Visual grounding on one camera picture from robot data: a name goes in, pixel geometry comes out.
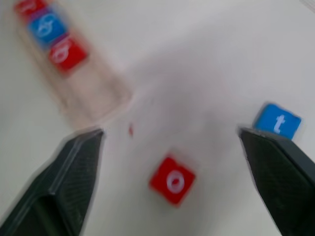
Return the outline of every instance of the white table surface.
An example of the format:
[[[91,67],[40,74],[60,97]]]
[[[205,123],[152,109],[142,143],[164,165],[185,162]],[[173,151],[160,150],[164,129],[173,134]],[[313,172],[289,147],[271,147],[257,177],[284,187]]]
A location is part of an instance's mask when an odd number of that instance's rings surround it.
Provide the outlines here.
[[[133,90],[107,131],[85,236],[278,236],[238,124],[266,101],[303,118],[315,157],[315,14],[298,0],[72,0]],[[17,38],[0,25],[0,217],[72,130]],[[134,137],[128,126],[134,124]],[[147,188],[176,147],[198,165],[179,209]]]

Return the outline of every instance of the red cube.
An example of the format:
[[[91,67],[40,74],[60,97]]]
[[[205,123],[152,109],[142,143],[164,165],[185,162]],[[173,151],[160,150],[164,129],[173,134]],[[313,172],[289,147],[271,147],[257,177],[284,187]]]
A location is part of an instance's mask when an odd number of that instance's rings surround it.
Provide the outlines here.
[[[69,72],[88,56],[83,47],[68,36],[55,44],[49,53],[49,60],[60,72]]]
[[[24,20],[29,21],[32,14],[43,10],[46,6],[44,0],[22,0],[14,5],[14,10]]]
[[[150,180],[150,186],[170,203],[179,205],[194,182],[196,175],[178,163],[169,153]]]

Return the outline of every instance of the blue block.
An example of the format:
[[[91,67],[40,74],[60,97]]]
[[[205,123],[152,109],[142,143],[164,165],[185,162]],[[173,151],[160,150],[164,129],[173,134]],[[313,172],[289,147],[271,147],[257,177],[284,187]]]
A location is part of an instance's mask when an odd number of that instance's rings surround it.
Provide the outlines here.
[[[281,109],[275,104],[268,104],[263,109],[254,128],[292,139],[300,123],[300,117]]]
[[[57,38],[67,33],[65,24],[51,10],[33,20],[28,25],[28,29],[40,46],[44,48],[49,47]]]

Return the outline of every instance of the red block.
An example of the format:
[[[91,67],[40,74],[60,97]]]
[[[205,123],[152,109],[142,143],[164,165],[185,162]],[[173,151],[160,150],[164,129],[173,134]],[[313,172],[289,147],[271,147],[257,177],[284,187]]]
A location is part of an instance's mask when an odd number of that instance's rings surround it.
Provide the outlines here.
[[[30,20],[31,15],[44,9],[47,3],[44,0],[22,0],[14,5],[14,10],[20,17]]]
[[[69,72],[87,56],[83,47],[69,36],[51,48],[49,60],[60,72]]]
[[[150,186],[170,203],[179,205],[189,192],[196,175],[168,154],[150,180]]]

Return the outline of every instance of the clear plastic tray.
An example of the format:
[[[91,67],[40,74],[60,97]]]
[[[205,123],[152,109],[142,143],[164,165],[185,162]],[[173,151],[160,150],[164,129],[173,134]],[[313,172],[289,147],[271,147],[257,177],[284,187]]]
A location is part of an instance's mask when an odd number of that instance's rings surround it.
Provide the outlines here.
[[[44,80],[52,89],[52,94],[60,104],[62,111],[75,128],[86,128],[104,121],[130,100],[129,89],[92,46],[87,37],[87,35],[90,37],[90,34],[83,29],[80,20],[74,17],[76,14],[70,9],[71,6],[60,5],[56,1],[45,1],[53,15],[57,16],[66,26],[67,33],[50,46],[43,47],[29,28],[34,18],[45,20],[43,26],[49,27],[49,23],[52,21],[51,12],[40,13],[38,16],[32,14],[32,20],[25,20],[19,14],[20,9],[16,7],[20,2],[22,1],[16,1],[12,6],[9,16],[10,23],[14,22],[13,26],[25,48],[39,65],[44,74]],[[24,0],[23,2],[36,4],[37,0]],[[85,52],[86,57],[74,67],[63,70],[60,67],[61,64],[58,65],[52,61],[63,60],[64,56],[70,57],[71,51],[67,46],[69,42],[75,42]]]

